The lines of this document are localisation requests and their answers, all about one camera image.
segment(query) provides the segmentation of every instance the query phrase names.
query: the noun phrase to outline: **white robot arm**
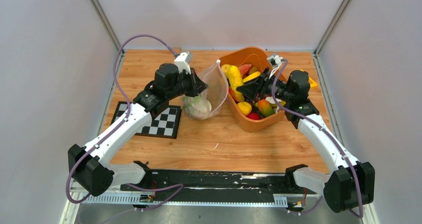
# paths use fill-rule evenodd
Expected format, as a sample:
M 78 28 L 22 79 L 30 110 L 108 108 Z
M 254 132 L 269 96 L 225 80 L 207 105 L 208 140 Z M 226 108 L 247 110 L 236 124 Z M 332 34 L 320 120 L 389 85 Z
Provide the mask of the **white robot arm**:
M 73 145 L 68 151 L 69 170 L 88 150 L 95 149 L 79 164 L 72 177 L 91 195 L 98 196 L 108 187 L 127 183 L 140 183 L 145 175 L 141 164 L 133 162 L 125 165 L 112 165 L 111 159 L 135 133 L 164 111 L 169 100 L 186 95 L 198 96 L 208 86 L 191 69 L 189 52 L 182 52 L 174 60 L 175 64 L 165 63 L 155 73 L 145 90 L 130 104 L 130 115 L 122 115 L 98 137 L 83 147 Z
M 267 58 L 273 67 L 280 66 L 282 59 L 278 56 Z M 286 169 L 287 186 L 292 191 L 307 188 L 325 197 L 334 212 L 341 212 L 358 206 L 358 195 L 363 204 L 373 201 L 375 170 L 369 162 L 360 163 L 332 135 L 326 127 L 319 111 L 308 99 L 309 76 L 307 72 L 295 70 L 287 82 L 273 76 L 268 68 L 253 81 L 237 87 L 237 91 L 254 100 L 272 95 L 286 102 L 283 109 L 287 120 L 303 133 L 314 145 L 329 168 L 329 175 L 316 172 L 301 164 Z M 354 174 L 359 183 L 355 185 Z

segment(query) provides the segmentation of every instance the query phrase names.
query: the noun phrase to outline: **toy fruit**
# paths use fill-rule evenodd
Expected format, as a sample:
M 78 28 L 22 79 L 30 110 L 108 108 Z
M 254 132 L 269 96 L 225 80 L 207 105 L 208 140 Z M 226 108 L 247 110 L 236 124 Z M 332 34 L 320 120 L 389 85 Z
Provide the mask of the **toy fruit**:
M 224 64 L 224 65 L 221 66 L 221 69 L 223 70 L 223 73 L 226 77 L 228 77 L 227 69 L 229 68 L 229 66 L 230 66 L 229 64 Z
M 259 75 L 261 75 L 261 72 L 259 72 L 259 71 L 254 72 L 254 73 L 250 74 L 249 76 L 247 76 L 245 79 L 243 79 L 243 83 L 246 83 L 250 80 L 253 80 L 253 79 L 257 78 Z
M 245 101 L 245 97 L 243 97 L 242 93 L 237 91 L 236 88 L 239 86 L 243 86 L 242 75 L 240 74 L 240 70 L 237 66 L 229 66 L 227 69 L 227 77 L 228 81 L 230 82 L 230 87 L 233 89 L 234 95 L 232 97 L 235 101 Z
M 242 77 L 246 77 L 246 75 L 248 74 L 248 71 L 251 69 L 252 65 L 251 64 L 244 64 L 239 66 L 239 71 L 242 75 Z
M 258 101 L 258 109 L 265 117 L 268 117 L 268 116 L 275 114 L 273 108 L 270 105 L 270 103 L 266 100 Z
M 257 113 L 254 113 L 254 112 L 249 113 L 246 117 L 253 119 L 253 120 L 260 120 L 261 119 L 261 117 Z
M 244 116 L 247 116 L 252 111 L 251 104 L 245 101 L 237 103 L 237 107 L 239 107 L 240 112 L 242 112 Z
M 236 96 L 236 94 L 234 93 L 234 90 L 231 87 L 228 88 L 228 93 L 236 102 L 245 101 L 245 98 L 243 97 L 242 93 L 238 92 L 240 93 L 240 95 Z
M 252 66 L 251 69 L 248 71 L 248 75 L 253 74 L 257 71 L 259 71 L 258 67 Z

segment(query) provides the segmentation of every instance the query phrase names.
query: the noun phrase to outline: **wire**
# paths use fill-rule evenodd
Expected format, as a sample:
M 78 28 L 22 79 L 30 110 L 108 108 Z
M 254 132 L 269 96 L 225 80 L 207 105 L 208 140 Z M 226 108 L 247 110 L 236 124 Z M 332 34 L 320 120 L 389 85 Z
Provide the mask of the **wire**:
M 178 194 L 183 189 L 183 184 L 176 184 L 176 185 L 169 186 L 169 187 L 166 187 L 166 188 L 158 188 L 158 189 L 157 188 L 156 189 L 144 189 L 144 188 L 137 187 L 137 186 L 135 186 L 133 184 L 127 184 L 127 185 L 130 186 L 131 188 L 134 188 L 134 189 L 137 189 L 137 190 L 140 190 L 140 191 L 145 191 L 145 192 L 154 192 L 154 191 L 155 192 L 160 192 L 160 191 L 170 190 L 170 189 L 176 188 L 176 187 L 179 187 L 179 188 L 172 195 L 170 195 L 168 198 L 166 198 L 164 201 L 160 202 L 157 205 L 154 205 L 154 206 L 151 206 L 151 207 L 148 206 L 147 208 L 135 208 L 135 209 L 131 208 L 131 209 L 125 210 L 125 211 L 123 211 L 123 212 L 121 212 L 121 213 L 119 213 L 119 214 L 117 214 L 117 215 L 115 215 L 115 216 L 113 216 L 113 217 L 105 220 L 104 222 L 102 222 L 100 224 L 108 223 L 108 222 L 116 219 L 117 217 L 119 217 L 119 216 L 121 216 L 121 215 L 123 215 L 125 213 L 128 213 L 128 212 L 132 212 L 132 211 L 141 211 L 141 212 L 143 212 L 143 211 L 150 211 L 150 210 L 154 210 L 156 208 L 159 208 L 160 206 L 162 206 L 163 204 L 165 204 L 166 202 L 168 202 L 170 199 L 172 199 L 176 194 Z
M 304 198 L 302 200 L 298 201 L 297 204 L 303 203 L 302 206 L 305 206 L 306 205 L 306 195 L 307 195 L 307 193 L 306 193 L 306 188 L 303 188 L 303 189 L 304 189 Z
M 314 121 L 311 118 L 306 117 L 305 115 L 289 110 L 288 108 L 285 108 L 284 106 L 281 105 L 280 102 L 277 101 L 276 99 L 276 84 L 277 84 L 277 80 L 279 79 L 281 73 L 283 72 L 284 68 L 287 66 L 287 63 L 289 62 L 287 59 L 281 59 L 282 62 L 284 62 L 284 65 L 278 70 L 276 77 L 274 78 L 273 81 L 273 85 L 271 87 L 271 94 L 273 96 L 274 102 L 278 105 L 278 107 L 280 107 L 280 109 L 284 110 L 285 112 L 289 112 L 291 114 L 294 114 L 296 116 L 299 116 L 300 118 L 306 119 L 309 122 L 311 122 L 312 124 L 314 124 L 316 127 L 318 127 L 321 131 L 323 131 L 328 137 L 329 139 L 334 143 L 334 145 L 337 147 L 338 151 L 340 152 L 340 154 L 342 156 L 346 156 L 346 153 L 344 152 L 344 150 L 341 148 L 340 144 L 335 140 L 334 136 L 331 135 L 325 128 L 323 128 L 319 123 L 317 123 L 316 121 Z M 352 176 L 353 179 L 355 181 L 355 187 L 356 187 L 356 192 L 357 192 L 357 200 L 358 200 L 358 204 L 359 204 L 359 214 L 357 214 L 355 211 L 350 210 L 350 212 L 352 214 L 354 214 L 356 217 L 358 218 L 363 218 L 363 204 L 362 204 L 362 194 L 360 193 L 360 186 L 359 186 L 359 180 L 357 179 L 357 174 L 356 174 L 356 170 L 353 168 L 352 163 L 350 162 L 348 157 L 345 157 L 344 159 L 347 163 L 347 165 L 349 165 L 350 170 L 352 171 Z
M 152 184 L 154 185 L 154 189 L 157 189 L 157 182 L 154 181 L 154 182 L 152 182 Z
M 309 213 L 311 213 L 311 212 L 313 212 L 313 211 L 315 211 L 317 209 L 317 207 L 321 204 L 321 201 L 323 199 L 324 199 L 324 196 L 321 196 L 318 199 L 318 201 L 315 203 L 315 205 L 311 209 L 309 209 L 307 211 L 304 211 L 304 212 L 294 212 L 294 211 L 287 210 L 287 213 L 293 213 L 293 214 L 297 214 L 297 215 L 309 214 Z
M 116 55 L 116 58 L 115 58 L 115 60 L 114 60 L 114 63 L 113 63 L 113 80 L 114 80 L 114 83 L 116 84 L 116 87 L 117 87 L 117 89 L 120 91 L 120 93 L 123 95 L 123 97 L 124 97 L 124 99 L 125 99 L 125 101 L 126 101 L 126 103 L 127 103 L 127 113 L 126 113 L 126 116 L 125 116 L 125 118 L 128 118 L 129 117 L 129 115 L 130 115 L 130 109 L 131 109 L 131 107 L 130 107 L 130 101 L 129 101 L 129 98 L 127 97 L 127 95 L 126 95 L 126 93 L 123 91 L 123 89 L 120 87 L 120 85 L 119 85 L 119 83 L 118 83 L 118 80 L 117 80 L 117 63 L 118 63 L 118 61 L 119 61 L 119 57 L 120 57 L 120 54 L 122 53 L 122 51 L 123 51 L 123 48 L 124 48 L 124 46 L 126 45 L 126 44 L 128 44 L 131 40 L 133 40 L 133 39 L 136 39 L 136 38 L 139 38 L 139 37 L 150 37 L 150 38 L 154 38 L 155 40 L 157 40 L 157 41 L 159 41 L 159 42 L 161 42 L 163 45 L 165 45 L 166 47 L 167 47 L 167 49 L 169 49 L 169 51 L 175 56 L 175 57 L 177 57 L 177 53 L 169 46 L 169 45 L 167 45 L 167 43 L 165 43 L 163 40 L 161 40 L 160 38 L 158 38 L 158 37 L 156 37 L 156 36 L 154 36 L 154 35 L 149 35 L 149 34 L 140 34 L 140 35 L 135 35 L 135 36 L 133 36 L 133 37 L 131 37 L 131 38 L 129 38 L 129 39 L 127 39 L 121 46 L 120 46 L 120 48 L 119 48 L 119 50 L 118 50 L 118 52 L 117 52 L 117 55 Z M 122 120 L 119 124 L 117 124 L 116 125 L 116 127 L 114 127 L 108 134 L 106 134 L 102 139 L 100 139 L 99 141 L 98 141 L 98 143 L 97 143 L 97 145 L 99 146 L 99 145 L 101 145 L 106 139 L 108 139 L 114 132 L 116 132 L 116 130 L 118 130 L 123 124 L 124 124 L 124 120 Z M 76 171 L 76 168 L 79 166 L 79 164 L 81 164 L 81 162 L 82 162 L 82 160 L 84 160 L 88 155 L 90 155 L 94 150 L 95 150 L 95 146 L 93 146 L 90 150 L 88 150 L 88 152 L 86 152 L 84 155 L 82 155 L 82 157 L 81 158 L 79 158 L 77 161 L 76 161 L 76 163 L 75 163 L 75 165 L 73 165 L 73 167 L 71 168 L 71 170 L 69 171 L 69 175 L 68 175 L 68 177 L 67 177 L 67 180 L 66 180 L 66 197 L 67 197 L 67 199 L 71 202 L 71 203 L 74 203 L 74 204 L 79 204 L 79 203 L 81 203 L 81 202 L 83 202 L 83 201 L 85 201 L 89 196 L 90 196 L 90 194 L 87 194 L 86 196 L 84 196 L 82 199 L 80 199 L 80 200 L 75 200 L 75 199 L 73 199 L 72 198 L 72 195 L 70 194 L 70 183 L 71 183 L 71 180 L 72 180 L 72 176 L 73 176 L 73 174 L 75 173 L 75 171 Z

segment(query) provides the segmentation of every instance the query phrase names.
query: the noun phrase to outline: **orange basket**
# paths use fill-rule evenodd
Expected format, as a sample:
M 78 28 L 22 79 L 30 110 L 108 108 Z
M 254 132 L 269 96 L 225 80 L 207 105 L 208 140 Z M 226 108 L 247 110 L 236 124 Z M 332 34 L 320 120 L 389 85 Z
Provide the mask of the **orange basket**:
M 230 64 L 234 66 L 241 66 L 243 64 L 252 64 L 259 69 L 260 72 L 263 72 L 265 68 L 269 67 L 272 70 L 271 65 L 267 61 L 267 54 L 264 50 L 258 47 L 246 47 L 235 52 L 232 52 L 228 55 L 225 55 L 220 58 L 220 66 L 224 64 Z M 281 75 L 280 80 L 286 81 L 286 78 Z M 229 95 L 227 96 L 230 110 L 239 124 L 240 128 L 246 132 L 257 132 L 263 128 L 266 128 L 280 120 L 284 117 L 284 111 L 280 111 L 276 114 L 273 114 L 269 117 L 260 120 L 249 119 L 244 116 L 239 107 L 237 107 L 236 102 Z

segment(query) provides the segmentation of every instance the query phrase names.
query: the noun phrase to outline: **gray wall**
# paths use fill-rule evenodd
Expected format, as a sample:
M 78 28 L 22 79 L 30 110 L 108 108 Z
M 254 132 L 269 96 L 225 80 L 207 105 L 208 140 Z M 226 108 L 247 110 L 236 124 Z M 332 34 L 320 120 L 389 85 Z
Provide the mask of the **gray wall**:
M 94 137 L 115 50 L 88 0 L 0 0 L 0 223 L 52 224 Z
M 99 0 L 122 42 L 151 33 L 185 49 L 314 49 L 342 0 Z M 150 39 L 128 48 L 158 48 Z
M 346 145 L 376 170 L 380 223 L 421 223 L 421 0 L 353 0 L 322 52 Z

